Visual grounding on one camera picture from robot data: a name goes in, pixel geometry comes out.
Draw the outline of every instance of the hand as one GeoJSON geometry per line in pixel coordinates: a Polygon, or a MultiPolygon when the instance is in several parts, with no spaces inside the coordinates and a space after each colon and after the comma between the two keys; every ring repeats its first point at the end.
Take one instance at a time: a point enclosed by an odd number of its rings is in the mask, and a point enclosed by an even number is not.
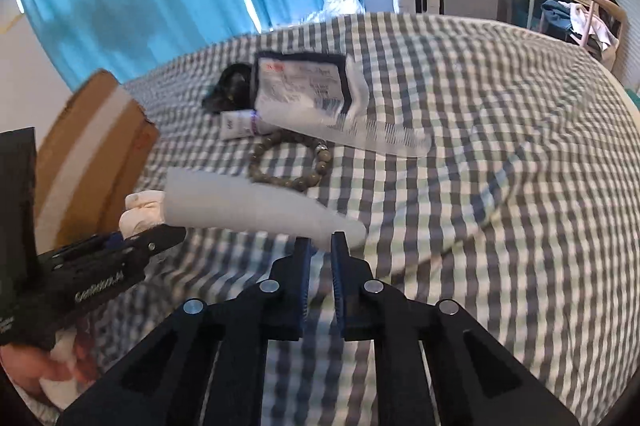
{"type": "Polygon", "coordinates": [[[40,379],[65,381],[73,378],[89,385],[98,378],[98,367],[91,356],[93,346],[92,337],[78,330],[73,345],[76,365],[71,370],[66,362],[54,361],[49,352],[29,345],[0,346],[0,361],[7,375],[25,392],[44,398],[40,379]]]}

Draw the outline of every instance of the checkered blanket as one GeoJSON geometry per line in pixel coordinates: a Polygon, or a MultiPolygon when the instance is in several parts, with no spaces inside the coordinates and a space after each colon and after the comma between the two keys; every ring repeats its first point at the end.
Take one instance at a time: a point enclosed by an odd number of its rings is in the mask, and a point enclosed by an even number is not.
{"type": "MultiPolygon", "coordinates": [[[[349,53],[369,117],[426,127],[427,156],[334,148],[307,196],[363,222],[355,253],[409,298],[461,303],[576,414],[599,421],[638,366],[640,136],[606,72],[576,46],[498,24],[368,14],[244,36],[183,56],[127,88],[161,131],[139,189],[169,166],[245,176],[253,139],[222,141],[207,89],[257,50],[349,53]]],[[[296,176],[302,146],[263,167],[296,176]]],[[[192,229],[98,321],[110,366],[186,298],[216,302],[264,278],[286,236],[192,229]]],[[[312,259],[304,338],[273,343],[263,425],[369,425],[370,342],[338,336],[330,260],[312,259]]]]}

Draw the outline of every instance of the bead bracelet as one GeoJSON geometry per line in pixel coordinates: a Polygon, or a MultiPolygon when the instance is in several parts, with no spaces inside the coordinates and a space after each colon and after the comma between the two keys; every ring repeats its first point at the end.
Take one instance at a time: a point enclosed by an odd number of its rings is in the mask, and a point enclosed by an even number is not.
{"type": "Polygon", "coordinates": [[[282,186],[291,190],[305,192],[307,188],[317,186],[322,176],[327,174],[332,158],[331,152],[323,140],[290,132],[289,130],[277,130],[271,135],[263,137],[262,141],[255,145],[254,153],[249,158],[249,178],[252,182],[272,184],[274,186],[282,186]],[[273,146],[283,142],[304,144],[308,148],[311,148],[316,156],[316,167],[314,171],[295,179],[272,177],[262,173],[262,171],[260,171],[260,161],[264,153],[273,146]]]}

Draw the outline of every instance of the cardboard box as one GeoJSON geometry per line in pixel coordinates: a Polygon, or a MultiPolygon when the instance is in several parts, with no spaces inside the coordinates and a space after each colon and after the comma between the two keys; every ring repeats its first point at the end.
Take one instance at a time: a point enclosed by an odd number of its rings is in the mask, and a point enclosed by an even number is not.
{"type": "Polygon", "coordinates": [[[125,196],[158,130],[106,70],[68,101],[38,150],[34,221],[38,253],[118,229],[125,196]]]}

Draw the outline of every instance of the black device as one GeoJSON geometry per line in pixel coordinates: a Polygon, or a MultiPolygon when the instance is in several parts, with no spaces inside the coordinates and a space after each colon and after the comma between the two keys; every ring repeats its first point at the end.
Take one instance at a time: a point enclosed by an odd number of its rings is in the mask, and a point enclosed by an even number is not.
{"type": "Polygon", "coordinates": [[[251,80],[251,65],[246,63],[229,65],[220,74],[216,85],[202,99],[203,109],[212,116],[216,116],[220,112],[253,108],[251,80]]]}
{"type": "Polygon", "coordinates": [[[96,234],[37,255],[35,158],[33,128],[0,134],[0,345],[50,350],[58,330],[143,280],[149,259],[186,230],[161,225],[127,240],[96,234]]]}
{"type": "MultiPolygon", "coordinates": [[[[308,238],[235,299],[188,300],[61,415],[57,426],[257,426],[269,340],[302,336],[308,238]]],[[[452,300],[408,300],[332,237],[335,311],[346,341],[373,340],[380,426],[577,426],[576,418],[452,300]]]]}

